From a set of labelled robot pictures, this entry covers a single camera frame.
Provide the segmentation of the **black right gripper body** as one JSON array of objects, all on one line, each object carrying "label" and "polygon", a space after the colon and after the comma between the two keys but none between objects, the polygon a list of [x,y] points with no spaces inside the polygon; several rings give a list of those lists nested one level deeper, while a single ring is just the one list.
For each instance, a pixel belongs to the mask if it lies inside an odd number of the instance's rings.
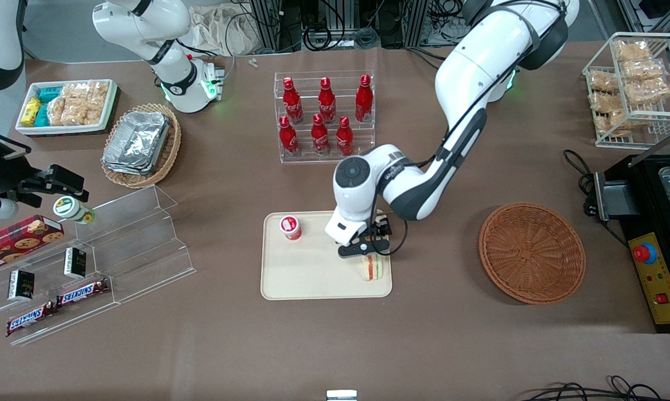
[{"label": "black right gripper body", "polygon": [[13,217],[20,203],[32,208],[41,206],[41,197],[24,192],[22,183],[41,170],[30,165],[25,155],[32,148],[0,135],[0,217]]}]

